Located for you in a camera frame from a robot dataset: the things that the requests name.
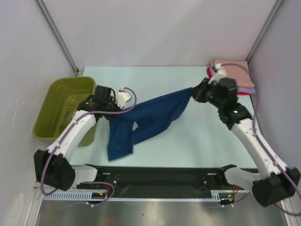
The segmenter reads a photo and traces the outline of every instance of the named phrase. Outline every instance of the folded cloth stack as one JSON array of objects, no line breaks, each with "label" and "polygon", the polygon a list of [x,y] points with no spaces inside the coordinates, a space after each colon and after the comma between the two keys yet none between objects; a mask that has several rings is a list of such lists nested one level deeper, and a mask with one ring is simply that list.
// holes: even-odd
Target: folded cloth stack
[{"label": "folded cloth stack", "polygon": [[212,67],[216,64],[224,65],[223,67],[227,73],[227,77],[235,79],[238,86],[238,95],[250,95],[255,93],[255,85],[251,81],[249,73],[243,69],[245,68],[249,71],[247,61],[222,60],[216,58],[211,62],[211,67],[207,68],[209,78],[212,77]]},{"label": "folded cloth stack", "polygon": [[[185,110],[192,88],[183,89],[136,105],[110,121],[109,161],[133,153],[133,145],[165,131]],[[134,122],[138,127],[133,130]]]}]

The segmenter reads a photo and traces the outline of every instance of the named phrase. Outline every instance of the blue cloth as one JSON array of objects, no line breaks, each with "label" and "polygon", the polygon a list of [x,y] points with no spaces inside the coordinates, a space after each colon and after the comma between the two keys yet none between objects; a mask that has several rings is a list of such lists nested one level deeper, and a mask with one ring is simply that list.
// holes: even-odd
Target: blue cloth
[{"label": "blue cloth", "polygon": [[[185,110],[191,97],[191,89],[183,89],[140,103],[133,110],[119,114],[111,120],[109,161],[133,153],[133,145],[165,131]],[[134,122],[138,127],[133,131]]]}]

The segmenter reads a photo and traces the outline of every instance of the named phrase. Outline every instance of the light blue table surface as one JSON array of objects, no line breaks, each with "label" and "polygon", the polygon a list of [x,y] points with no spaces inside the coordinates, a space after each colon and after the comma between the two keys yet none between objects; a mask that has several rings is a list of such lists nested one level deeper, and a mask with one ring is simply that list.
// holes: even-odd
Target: light blue table surface
[{"label": "light blue table surface", "polygon": [[[121,86],[129,87],[141,103],[194,87],[207,74],[206,67],[86,67],[84,76],[92,77],[97,85],[115,90]],[[253,114],[249,96],[240,96],[239,102]],[[108,141],[109,122],[100,119],[94,142],[88,147],[78,147],[71,164],[140,167],[222,167],[236,164],[256,168],[239,139],[220,121],[217,109],[209,103],[197,103],[193,99],[182,116],[166,131],[135,145],[131,155],[109,162]]]}]

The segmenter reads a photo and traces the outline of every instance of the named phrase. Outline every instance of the plastic laundry basket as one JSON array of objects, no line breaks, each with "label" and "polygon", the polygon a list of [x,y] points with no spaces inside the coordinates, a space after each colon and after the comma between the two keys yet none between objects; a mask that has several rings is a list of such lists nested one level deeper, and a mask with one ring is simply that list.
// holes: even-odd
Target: plastic laundry basket
[{"label": "plastic laundry basket", "polygon": [[[34,125],[34,135],[54,142],[74,117],[79,104],[94,93],[95,87],[95,81],[90,77],[63,78],[52,83]],[[92,127],[79,145],[90,145],[95,130],[96,126]]]}]

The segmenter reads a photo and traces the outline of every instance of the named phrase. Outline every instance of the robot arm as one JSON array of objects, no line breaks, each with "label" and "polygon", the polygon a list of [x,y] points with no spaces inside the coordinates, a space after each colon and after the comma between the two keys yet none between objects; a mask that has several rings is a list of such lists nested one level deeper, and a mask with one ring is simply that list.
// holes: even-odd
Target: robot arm
[{"label": "robot arm", "polygon": [[34,155],[37,181],[67,191],[71,186],[85,181],[94,181],[97,169],[91,166],[71,166],[69,161],[84,135],[103,116],[112,120],[116,115],[99,114],[97,112],[118,112],[131,99],[121,88],[116,96],[111,96],[111,88],[97,86],[94,95],[80,103],[72,121],[45,151],[38,150]]},{"label": "robot arm", "polygon": [[[213,79],[204,79],[191,91],[192,97],[201,103],[209,102],[218,108],[221,121],[226,124],[243,143],[254,160],[259,173],[244,171],[235,165],[220,168],[220,176],[225,185],[237,185],[253,192],[257,202],[268,206],[282,199],[293,196],[294,188],[285,176],[275,166],[273,161],[258,144],[252,131],[252,116],[248,110],[237,102],[237,86],[235,80],[225,77],[222,67],[216,68]],[[37,181],[41,181],[45,171],[44,184],[67,191],[72,185],[86,181],[95,181],[97,169],[92,166],[71,166],[71,156],[88,130],[103,116],[111,120],[115,115],[99,114],[102,112],[118,112],[130,100],[130,95],[120,90],[115,97],[111,96],[111,88],[97,86],[95,94],[83,101],[73,120],[50,145],[47,150],[38,150],[34,155],[34,164]],[[262,135],[258,136],[263,141],[277,163],[286,171],[297,184],[300,172],[288,166],[273,152]]]},{"label": "robot arm", "polygon": [[[205,78],[194,87],[191,95],[198,102],[209,102],[218,108],[221,121],[239,138],[257,166],[259,173],[250,173],[235,165],[221,168],[220,175],[225,184],[237,185],[252,191],[255,199],[262,206],[274,204],[294,195],[295,189],[291,183],[280,172],[253,134],[252,116],[237,102],[235,80],[226,78],[223,70],[221,74],[217,70],[211,80]],[[288,168],[287,164],[274,153],[261,133],[257,132],[257,135],[276,159],[277,164],[298,184],[300,172],[296,168]]]}]

